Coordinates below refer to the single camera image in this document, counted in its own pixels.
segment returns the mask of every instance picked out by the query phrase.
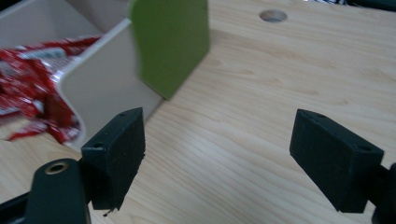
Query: red wrapper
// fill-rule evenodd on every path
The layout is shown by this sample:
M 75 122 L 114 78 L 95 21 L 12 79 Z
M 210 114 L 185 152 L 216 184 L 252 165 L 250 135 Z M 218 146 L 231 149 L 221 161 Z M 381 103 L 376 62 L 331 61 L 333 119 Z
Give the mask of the red wrapper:
M 56 48 L 56 47 L 64 47 L 64 46 L 90 46 L 94 42 L 96 42 L 101 36 L 85 36 L 81 38 L 65 38 L 54 41 L 47 41 L 40 44 L 35 45 L 24 45 L 18 46 L 18 49 L 47 49 L 47 48 Z
M 36 136 L 38 134 L 44 133 L 47 130 L 47 121 L 44 119 L 32 120 L 27 126 L 18 129 L 13 133 L 7 140 L 13 141 L 18 138 Z
M 79 133 L 72 110 L 55 90 L 58 71 L 99 39 L 62 39 L 17 49 L 0 49 L 0 118 L 23 114 L 32 122 L 17 130 L 12 141 L 40 133 L 50 133 L 59 143 Z

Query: red snack package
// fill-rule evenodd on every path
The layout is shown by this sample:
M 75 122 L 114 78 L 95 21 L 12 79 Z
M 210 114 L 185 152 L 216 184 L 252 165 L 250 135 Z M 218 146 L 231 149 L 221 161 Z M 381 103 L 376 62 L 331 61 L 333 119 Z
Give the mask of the red snack package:
M 0 118 L 4 109 L 33 119 L 8 140 L 44 132 L 59 143 L 77 137 L 78 121 L 55 89 L 63 74 L 58 71 L 99 38 L 66 38 L 17 49 L 0 49 Z
M 59 127 L 56 124 L 50 123 L 47 132 L 52 135 L 56 141 L 63 144 L 75 139 L 79 134 L 79 128 L 73 126 Z
M 15 133 L 13 133 L 7 140 L 13 141 L 18 138 L 35 136 L 44 133 L 48 128 L 48 122 L 44 119 L 32 120 L 27 126 L 20 128 Z
M 46 41 L 40 44 L 35 45 L 24 45 L 18 46 L 18 49 L 46 49 L 46 48 L 56 48 L 56 47 L 65 47 L 65 46 L 90 46 L 94 42 L 96 42 L 101 36 L 85 36 L 81 38 L 65 38 L 54 41 Z

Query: white container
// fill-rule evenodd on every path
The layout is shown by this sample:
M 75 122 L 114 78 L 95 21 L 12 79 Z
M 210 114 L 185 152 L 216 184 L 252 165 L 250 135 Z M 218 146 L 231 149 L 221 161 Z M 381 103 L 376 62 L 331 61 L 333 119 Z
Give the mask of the white container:
M 0 13 L 0 48 L 104 34 L 62 71 L 57 90 L 76 114 L 75 150 L 121 111 L 143 107 L 145 119 L 162 101 L 137 74 L 134 37 L 123 0 L 25 0 Z

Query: green board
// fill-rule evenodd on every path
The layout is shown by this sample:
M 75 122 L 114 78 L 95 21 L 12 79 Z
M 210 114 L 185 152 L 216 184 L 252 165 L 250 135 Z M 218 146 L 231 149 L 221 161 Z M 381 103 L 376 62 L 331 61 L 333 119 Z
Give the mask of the green board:
M 207 0 L 133 0 L 142 80 L 165 99 L 209 51 Z

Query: wooden table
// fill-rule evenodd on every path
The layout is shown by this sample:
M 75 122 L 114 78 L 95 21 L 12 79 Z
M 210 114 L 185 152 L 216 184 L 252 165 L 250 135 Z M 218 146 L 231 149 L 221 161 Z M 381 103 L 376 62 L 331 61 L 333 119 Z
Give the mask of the wooden table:
M 276 8 L 279 23 L 259 14 Z M 297 108 L 327 115 L 396 161 L 396 14 L 300 0 L 210 0 L 211 50 L 147 122 L 119 212 L 93 223 L 371 223 L 337 213 L 289 154 Z M 0 130 L 4 139 L 21 125 Z M 78 159 L 49 135 L 0 142 L 0 202 L 42 164 Z

